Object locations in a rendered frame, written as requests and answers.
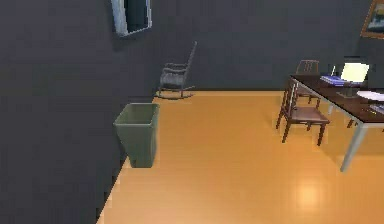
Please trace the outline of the grey rocking chair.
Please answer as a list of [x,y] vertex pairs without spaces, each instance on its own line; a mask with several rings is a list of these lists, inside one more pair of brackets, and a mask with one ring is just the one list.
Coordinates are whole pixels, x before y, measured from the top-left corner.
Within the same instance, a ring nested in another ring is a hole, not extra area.
[[[192,97],[193,94],[185,94],[186,90],[192,89],[192,86],[186,87],[187,77],[193,62],[198,42],[193,43],[189,58],[184,64],[166,63],[162,69],[159,80],[159,87],[155,96],[166,100],[180,100]],[[169,97],[162,94],[163,91],[178,92],[178,97]]]

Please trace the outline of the brown wooden dining chair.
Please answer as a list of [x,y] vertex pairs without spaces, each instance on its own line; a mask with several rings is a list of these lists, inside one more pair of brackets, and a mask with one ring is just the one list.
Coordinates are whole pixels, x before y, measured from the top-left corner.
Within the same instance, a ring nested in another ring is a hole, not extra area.
[[[296,75],[312,75],[319,76],[319,61],[312,59],[301,60],[296,68]],[[299,85],[297,87],[297,96],[298,97],[307,97],[308,103],[312,102],[312,99],[315,98],[310,91],[306,90],[303,86]]]
[[302,124],[310,130],[312,126],[320,127],[317,145],[320,146],[323,140],[326,126],[330,120],[323,115],[317,107],[301,107],[297,105],[299,84],[290,78],[284,91],[282,104],[276,121],[276,128],[280,127],[282,118],[286,120],[286,126],[282,137],[285,143],[292,124]]

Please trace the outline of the green waste bin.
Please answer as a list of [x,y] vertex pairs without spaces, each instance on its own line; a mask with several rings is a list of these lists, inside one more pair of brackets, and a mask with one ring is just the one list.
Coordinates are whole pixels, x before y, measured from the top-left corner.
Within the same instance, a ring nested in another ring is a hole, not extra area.
[[160,105],[129,103],[114,121],[117,136],[132,168],[151,168],[157,150]]

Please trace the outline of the white framed window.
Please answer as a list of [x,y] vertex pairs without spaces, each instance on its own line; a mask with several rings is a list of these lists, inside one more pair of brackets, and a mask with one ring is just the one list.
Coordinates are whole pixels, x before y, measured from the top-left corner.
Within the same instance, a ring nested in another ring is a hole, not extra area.
[[127,37],[152,27],[151,0],[111,0],[115,33]]

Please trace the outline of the blue book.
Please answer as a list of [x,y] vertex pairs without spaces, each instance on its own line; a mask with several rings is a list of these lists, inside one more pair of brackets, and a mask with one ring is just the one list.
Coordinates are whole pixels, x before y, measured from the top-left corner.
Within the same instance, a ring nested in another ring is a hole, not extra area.
[[347,84],[347,81],[339,76],[321,76],[320,79],[333,86],[344,86]]

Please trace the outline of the dark brown dining table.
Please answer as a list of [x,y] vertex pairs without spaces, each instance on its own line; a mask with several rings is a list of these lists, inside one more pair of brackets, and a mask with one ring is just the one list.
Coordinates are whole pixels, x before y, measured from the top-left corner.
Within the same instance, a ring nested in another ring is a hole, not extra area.
[[369,128],[384,128],[384,114],[373,113],[372,103],[360,96],[344,98],[339,95],[342,87],[331,86],[315,75],[291,75],[291,78],[315,96],[329,103],[333,108],[341,110],[357,123],[353,137],[344,155],[341,172],[345,172],[358,151]]

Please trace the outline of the open laptop with pale screen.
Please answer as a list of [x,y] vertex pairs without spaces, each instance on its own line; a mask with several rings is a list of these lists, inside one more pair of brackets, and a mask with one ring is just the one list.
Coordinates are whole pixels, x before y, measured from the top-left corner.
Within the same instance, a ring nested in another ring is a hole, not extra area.
[[346,62],[337,67],[343,88],[338,92],[344,98],[355,98],[357,92],[363,86],[370,66],[360,62]]

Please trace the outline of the wood framed wall picture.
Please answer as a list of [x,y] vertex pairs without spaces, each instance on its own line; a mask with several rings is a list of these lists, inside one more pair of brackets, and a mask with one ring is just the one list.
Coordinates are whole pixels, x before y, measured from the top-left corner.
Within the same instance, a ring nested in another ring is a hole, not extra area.
[[360,36],[384,39],[384,0],[372,0]]

